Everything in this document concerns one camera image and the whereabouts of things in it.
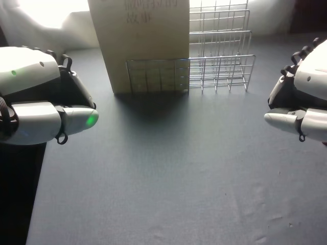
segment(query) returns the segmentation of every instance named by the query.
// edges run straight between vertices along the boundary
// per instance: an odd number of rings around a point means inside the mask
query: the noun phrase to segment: black floor
[[[0,244],[26,243],[45,146],[0,144]]]

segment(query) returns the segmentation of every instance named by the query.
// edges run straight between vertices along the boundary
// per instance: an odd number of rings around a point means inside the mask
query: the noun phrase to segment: gray table surface
[[[263,119],[314,37],[254,38],[248,92],[191,89],[167,106],[118,99],[100,50],[68,52],[100,119],[48,144],[27,244],[326,244],[327,148]]]

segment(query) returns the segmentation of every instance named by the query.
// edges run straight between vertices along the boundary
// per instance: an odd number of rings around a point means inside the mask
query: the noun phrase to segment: cardboard
[[[189,0],[88,0],[88,3],[114,93],[133,90],[127,60],[189,57]],[[184,86],[185,76],[176,76],[179,70],[175,62],[152,65],[146,62],[146,66],[142,63],[138,66],[144,68],[132,69],[130,74],[134,92]],[[188,68],[181,73],[188,74]]]

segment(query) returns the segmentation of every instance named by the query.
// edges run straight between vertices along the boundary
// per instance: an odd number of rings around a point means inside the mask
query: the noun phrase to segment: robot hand
[[[96,124],[96,106],[70,57],[63,55],[67,67],[37,48],[1,47],[0,57],[0,142],[65,144],[68,135]]]
[[[291,60],[293,66],[281,70],[283,76],[275,85],[268,99],[270,111],[265,121],[273,127],[306,137],[327,141],[327,41],[314,50],[305,46]]]

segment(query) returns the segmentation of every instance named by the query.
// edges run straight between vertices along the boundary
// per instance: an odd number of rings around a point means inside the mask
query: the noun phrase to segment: wire rack
[[[234,85],[248,89],[255,56],[249,55],[247,0],[190,1],[190,58],[128,60],[132,93]]]

